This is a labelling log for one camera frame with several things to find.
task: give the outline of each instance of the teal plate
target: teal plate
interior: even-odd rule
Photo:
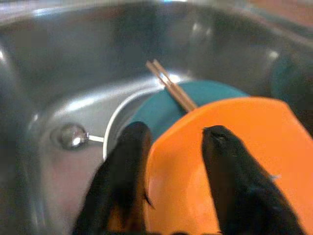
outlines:
[[[179,84],[198,106],[221,99],[249,96],[248,94],[213,81],[192,81]],[[142,121],[152,132],[153,141],[160,137],[186,112],[173,100],[166,91],[160,91],[144,102],[132,121]]]

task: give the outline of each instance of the wooden chopstick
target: wooden chopstick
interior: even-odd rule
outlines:
[[[157,68],[150,62],[147,61],[146,67],[157,77],[159,80],[165,85],[169,93],[172,95],[172,97],[182,106],[182,108],[186,112],[190,112],[193,109],[185,102],[184,99],[181,98],[179,93],[177,93],[172,86],[170,86],[167,82],[165,82],[162,77],[160,76],[160,73],[158,72]]]
[[[167,71],[161,66],[161,64],[154,60],[154,63],[152,64],[150,61],[147,61],[146,67],[157,77],[159,80],[165,85],[169,93],[172,95],[172,97],[182,106],[182,108],[186,112],[190,112],[197,108],[197,105],[194,103],[194,101],[186,94],[186,92],[177,84],[173,83],[170,78]],[[166,80],[162,78],[160,75],[162,73],[164,77],[166,77]]]
[[[178,84],[171,81],[170,75],[165,70],[165,68],[156,59],[153,60],[153,64],[159,71],[161,71],[161,73],[164,74],[164,76],[170,82],[170,85],[173,86],[174,90],[176,90],[182,96],[182,98],[185,100],[186,103],[188,103],[188,105],[192,108],[192,110],[196,109],[198,106],[195,104],[195,102],[189,97],[189,95]]]

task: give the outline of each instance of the orange bowl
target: orange bowl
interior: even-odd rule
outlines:
[[[218,232],[219,225],[201,155],[204,127],[223,125],[272,175],[308,234],[313,234],[313,140],[282,101],[244,97],[202,106],[184,116],[152,146],[145,204],[150,232]]]

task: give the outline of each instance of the stainless steel sink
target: stainless steel sink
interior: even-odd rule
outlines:
[[[102,136],[126,97],[158,89],[148,59],[284,99],[313,132],[310,29],[241,1],[119,2],[0,11],[0,234],[70,233],[102,146],[62,150],[51,131],[76,122]]]

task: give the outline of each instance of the metal surface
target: metal surface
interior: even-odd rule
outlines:
[[[50,137],[51,141],[56,143],[56,146],[61,146],[67,150],[74,150],[89,140],[103,143],[102,137],[92,136],[83,126],[74,123],[68,123],[53,130]]]
[[[127,97],[112,114],[104,134],[103,141],[103,160],[107,158],[117,143],[121,131],[128,125],[131,118],[139,109],[140,105],[151,95],[161,89],[161,86],[141,90]]]
[[[123,100],[159,89],[144,66],[153,58],[174,78],[264,96],[288,58],[301,76],[278,94],[313,131],[307,28],[229,0],[54,4],[0,16],[0,234],[69,234],[103,148],[65,151],[50,133],[71,122],[103,136]]]

